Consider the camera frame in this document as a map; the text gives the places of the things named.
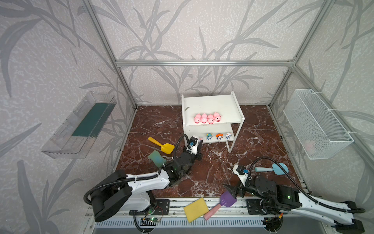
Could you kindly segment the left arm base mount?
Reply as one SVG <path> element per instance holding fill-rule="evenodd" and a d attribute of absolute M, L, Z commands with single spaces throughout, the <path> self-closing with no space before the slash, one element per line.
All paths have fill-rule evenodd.
<path fill-rule="evenodd" d="M 144 211 L 129 211 L 129 215 L 168 215 L 170 208 L 169 199 L 157 199 L 155 204 L 151 204 Z"/>

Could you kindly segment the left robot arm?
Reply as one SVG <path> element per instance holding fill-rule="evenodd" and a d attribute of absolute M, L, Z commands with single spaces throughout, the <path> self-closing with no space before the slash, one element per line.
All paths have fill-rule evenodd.
<path fill-rule="evenodd" d="M 153 190 L 164 190 L 178 185 L 191 173 L 195 161 L 202 159 L 203 139 L 192 136 L 180 156 L 153 173 L 131 175 L 119 170 L 87 191 L 83 197 L 92 206 L 95 222 L 102 222 L 119 211 L 145 212 L 157 206 Z"/>

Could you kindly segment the white sheep Doraemon figure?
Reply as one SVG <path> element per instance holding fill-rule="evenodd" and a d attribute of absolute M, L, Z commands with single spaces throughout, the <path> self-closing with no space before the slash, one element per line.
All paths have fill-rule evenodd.
<path fill-rule="evenodd" d="M 230 132 L 228 132 L 228 133 L 226 134 L 226 139 L 231 139 L 232 136 L 233 136 L 233 134 L 230 133 Z"/>

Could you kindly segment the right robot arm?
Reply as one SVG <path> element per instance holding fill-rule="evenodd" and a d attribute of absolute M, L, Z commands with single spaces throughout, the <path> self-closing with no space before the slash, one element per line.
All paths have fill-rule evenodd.
<path fill-rule="evenodd" d="M 252 175 L 253 162 L 249 168 L 235 165 L 233 173 L 239 178 L 236 186 L 225 184 L 224 187 L 234 198 L 245 194 L 255 196 L 247 199 L 246 207 L 250 215 L 263 215 L 263 224 L 270 233 L 275 233 L 283 224 L 284 214 L 295 214 L 312 218 L 334 228 L 340 234 L 363 234 L 363 223 L 354 218 L 364 209 L 358 208 L 353 201 L 330 202 L 314 197 L 303 190 L 288 172 L 281 171 L 294 184 L 293 187 L 279 185 L 261 175 Z"/>

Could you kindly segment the teal Doraemon figure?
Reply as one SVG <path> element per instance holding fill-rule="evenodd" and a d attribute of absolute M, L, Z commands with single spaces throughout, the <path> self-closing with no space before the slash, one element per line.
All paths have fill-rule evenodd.
<path fill-rule="evenodd" d="M 209 133 L 209 134 L 206 135 L 206 139 L 207 140 L 212 140 L 212 138 L 213 138 L 213 135 L 211 133 Z"/>

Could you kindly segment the pink pig toy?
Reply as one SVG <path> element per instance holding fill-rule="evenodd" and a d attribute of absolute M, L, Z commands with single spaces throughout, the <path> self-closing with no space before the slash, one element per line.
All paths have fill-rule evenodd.
<path fill-rule="evenodd" d="M 214 113 L 214 121 L 215 122 L 220 122 L 221 121 L 221 115 L 219 113 Z"/>
<path fill-rule="evenodd" d="M 200 114 L 197 114 L 195 117 L 194 117 L 194 122 L 196 124 L 199 124 L 202 120 L 202 116 Z"/>
<path fill-rule="evenodd" d="M 213 115 L 208 115 L 207 116 L 207 122 L 208 124 L 213 124 L 214 123 L 214 116 Z"/>
<path fill-rule="evenodd" d="M 207 114 L 202 114 L 201 115 L 201 123 L 203 123 L 203 124 L 207 123 Z"/>

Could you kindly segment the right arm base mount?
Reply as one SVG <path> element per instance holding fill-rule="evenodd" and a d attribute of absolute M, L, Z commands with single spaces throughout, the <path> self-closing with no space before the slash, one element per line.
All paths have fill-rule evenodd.
<path fill-rule="evenodd" d="M 268 207 L 268 201 L 264 199 L 247 199 L 246 208 L 249 215 L 267 215 L 271 214 L 271 209 Z"/>

